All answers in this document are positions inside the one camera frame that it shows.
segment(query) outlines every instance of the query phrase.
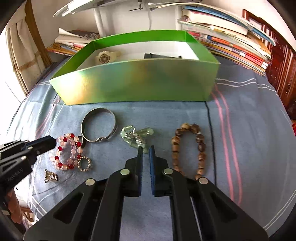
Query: wooden bead bracelet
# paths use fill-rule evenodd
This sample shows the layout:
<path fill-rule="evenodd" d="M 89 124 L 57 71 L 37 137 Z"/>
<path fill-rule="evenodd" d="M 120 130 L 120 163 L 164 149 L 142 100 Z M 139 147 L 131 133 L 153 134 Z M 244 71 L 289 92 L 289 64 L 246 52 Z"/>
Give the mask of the wooden bead bracelet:
<path fill-rule="evenodd" d="M 180 137 L 182 137 L 184 132 L 190 131 L 191 133 L 196 135 L 196 142 L 198 143 L 198 169 L 196 170 L 196 176 L 195 179 L 199 179 L 204 174 L 204 168 L 205 168 L 205 159 L 206 154 L 205 151 L 205 137 L 200 133 L 200 127 L 197 124 L 188 124 L 183 123 L 179 129 L 176 129 L 175 136 L 172 138 L 172 158 L 173 158 L 173 166 L 174 170 L 178 172 L 182 172 L 181 168 L 179 167 L 179 152 L 180 152 Z"/>

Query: curtain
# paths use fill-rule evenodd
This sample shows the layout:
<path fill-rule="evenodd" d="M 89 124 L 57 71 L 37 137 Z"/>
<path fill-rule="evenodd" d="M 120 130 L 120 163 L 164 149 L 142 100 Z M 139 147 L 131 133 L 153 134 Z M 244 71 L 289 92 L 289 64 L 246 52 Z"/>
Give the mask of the curtain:
<path fill-rule="evenodd" d="M 14 72 L 27 95 L 45 70 L 40 52 L 25 21 L 24 2 L 6 26 L 6 41 Z"/>

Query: white pole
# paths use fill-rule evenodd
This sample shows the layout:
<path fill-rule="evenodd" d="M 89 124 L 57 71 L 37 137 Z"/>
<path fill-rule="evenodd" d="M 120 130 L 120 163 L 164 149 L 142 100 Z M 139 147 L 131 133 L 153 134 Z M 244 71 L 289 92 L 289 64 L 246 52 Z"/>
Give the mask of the white pole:
<path fill-rule="evenodd" d="M 93 8 L 93 10 L 94 10 L 94 18 L 96 20 L 96 27 L 98 28 L 100 37 L 106 37 L 106 32 L 103 26 L 100 9 L 96 7 L 96 8 Z"/>

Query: silver bangle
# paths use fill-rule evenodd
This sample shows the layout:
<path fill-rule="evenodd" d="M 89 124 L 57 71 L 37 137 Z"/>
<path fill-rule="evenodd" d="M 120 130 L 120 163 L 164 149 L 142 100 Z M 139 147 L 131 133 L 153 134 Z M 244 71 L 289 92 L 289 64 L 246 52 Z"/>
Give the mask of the silver bangle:
<path fill-rule="evenodd" d="M 82 169 L 82 168 L 81 168 L 81 165 L 80 165 L 80 162 L 81 162 L 82 159 L 86 159 L 86 160 L 88 161 L 87 168 L 85 168 L 85 169 Z M 78 160 L 77 168 L 78 168 L 79 171 L 81 171 L 81 172 L 87 172 L 87 171 L 90 169 L 90 167 L 91 167 L 91 159 L 90 159 L 90 158 L 88 158 L 88 157 L 86 157 L 86 156 L 82 156 L 82 157 Z"/>
<path fill-rule="evenodd" d="M 84 135 L 84 128 L 85 128 L 85 123 L 86 123 L 86 121 L 87 121 L 87 119 L 90 117 L 90 116 L 93 116 L 93 115 L 95 115 L 95 114 L 97 114 L 97 113 L 103 113 L 103 112 L 105 112 L 105 113 L 109 113 L 109 114 L 111 114 L 113 117 L 114 117 L 114 127 L 113 127 L 113 130 L 110 132 L 110 134 L 108 135 L 108 136 L 106 136 L 106 137 L 99 137 L 99 138 L 97 138 L 97 139 L 95 139 L 95 140 L 89 140 L 89 139 L 87 139 L 86 137 L 85 137 L 85 135 Z M 83 121 L 82 121 L 82 123 L 81 123 L 81 134 L 82 134 L 82 137 L 85 139 L 85 140 L 87 140 L 88 142 L 100 142 L 100 141 L 107 141 L 113 134 L 114 134 L 114 132 L 116 131 L 116 128 L 117 128 L 117 124 L 116 124 L 116 117 L 115 117 L 115 115 L 114 115 L 114 113 L 111 111 L 111 110 L 109 110 L 109 109 L 105 109 L 105 108 L 96 108 L 96 109 L 93 109 L 93 110 L 91 110 L 90 112 L 88 112 L 87 114 L 86 114 L 86 116 L 84 117 L 84 119 L 83 119 Z"/>

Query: gold beaded ring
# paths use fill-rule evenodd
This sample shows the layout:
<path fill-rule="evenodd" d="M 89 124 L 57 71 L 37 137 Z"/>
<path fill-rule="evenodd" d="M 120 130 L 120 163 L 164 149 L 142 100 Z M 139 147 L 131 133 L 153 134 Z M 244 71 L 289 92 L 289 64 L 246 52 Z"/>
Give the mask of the gold beaded ring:
<path fill-rule="evenodd" d="M 85 169 L 82 169 L 82 168 L 81 168 L 81 165 L 80 165 L 80 162 L 81 162 L 82 159 L 86 159 L 86 160 L 88 161 L 87 168 L 85 168 Z M 77 168 L 78 168 L 79 171 L 81 171 L 81 172 L 87 172 L 87 171 L 90 169 L 90 167 L 91 167 L 91 159 L 90 159 L 90 158 L 88 158 L 88 157 L 86 157 L 86 156 L 82 156 L 82 157 L 78 160 Z"/>
<path fill-rule="evenodd" d="M 179 152 L 180 152 L 180 137 L 183 135 L 184 132 L 190 131 L 191 133 L 196 135 L 196 142 L 198 143 L 198 150 L 199 150 L 199 155 L 198 155 L 198 169 L 196 170 L 197 175 L 195 176 L 195 179 L 199 179 L 202 177 L 204 174 L 204 168 L 205 168 L 205 159 L 206 159 L 206 154 L 204 153 L 205 151 L 205 137 L 201 134 L 200 132 L 200 127 L 197 124 L 188 124 L 188 123 L 183 123 L 179 129 L 176 129 L 175 131 L 175 136 L 172 138 L 172 158 L 173 158 L 173 166 L 174 170 L 178 172 L 182 172 L 182 170 L 179 167 Z"/>

